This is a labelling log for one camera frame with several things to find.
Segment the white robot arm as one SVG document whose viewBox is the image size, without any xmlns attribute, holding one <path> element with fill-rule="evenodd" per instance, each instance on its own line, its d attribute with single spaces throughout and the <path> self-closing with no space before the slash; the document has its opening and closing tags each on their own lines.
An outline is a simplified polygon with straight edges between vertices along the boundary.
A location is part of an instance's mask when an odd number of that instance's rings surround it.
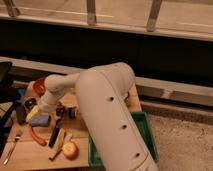
<svg viewBox="0 0 213 171">
<path fill-rule="evenodd" d="M 45 79 L 45 93 L 28 116 L 52 113 L 60 99 L 74 89 L 106 171 L 159 171 L 124 102 L 134 83 L 134 71 L 123 62 L 69 75 L 53 74 Z"/>
</svg>

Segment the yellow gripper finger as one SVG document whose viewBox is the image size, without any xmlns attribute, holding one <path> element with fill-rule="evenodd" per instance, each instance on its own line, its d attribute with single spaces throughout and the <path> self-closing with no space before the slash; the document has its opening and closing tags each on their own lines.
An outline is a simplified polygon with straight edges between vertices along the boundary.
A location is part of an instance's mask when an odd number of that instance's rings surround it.
<svg viewBox="0 0 213 171">
<path fill-rule="evenodd" d="M 26 121 L 29 122 L 33 116 L 37 115 L 40 112 L 39 107 L 35 105 L 26 116 Z"/>
</svg>

